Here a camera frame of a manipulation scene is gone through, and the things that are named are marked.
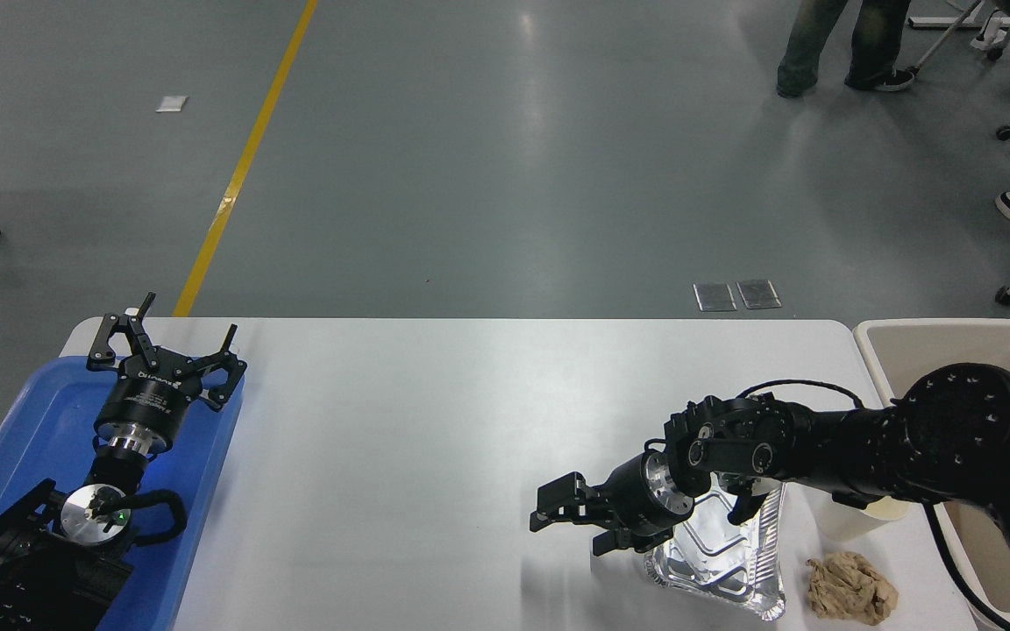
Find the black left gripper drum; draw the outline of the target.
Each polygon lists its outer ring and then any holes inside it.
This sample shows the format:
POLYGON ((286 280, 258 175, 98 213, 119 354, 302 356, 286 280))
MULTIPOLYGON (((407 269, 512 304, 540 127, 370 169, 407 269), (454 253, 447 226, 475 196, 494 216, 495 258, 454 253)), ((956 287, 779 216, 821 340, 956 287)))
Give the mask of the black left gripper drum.
POLYGON ((149 454, 173 448, 193 400, 202 391, 202 375, 194 359, 160 354, 157 365, 135 355, 121 359, 117 379, 95 422, 99 438, 137 436, 149 442, 149 454))

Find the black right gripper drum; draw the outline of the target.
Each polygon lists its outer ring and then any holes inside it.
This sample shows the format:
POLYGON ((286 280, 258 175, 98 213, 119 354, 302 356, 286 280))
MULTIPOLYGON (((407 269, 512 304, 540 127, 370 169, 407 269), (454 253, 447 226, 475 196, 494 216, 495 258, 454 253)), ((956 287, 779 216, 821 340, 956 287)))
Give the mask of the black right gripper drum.
POLYGON ((656 524, 649 518, 650 492, 644 467, 649 454, 634 456, 609 475, 605 483, 594 487, 588 515, 600 523, 596 538, 615 538, 630 534, 637 538, 656 534, 656 524))

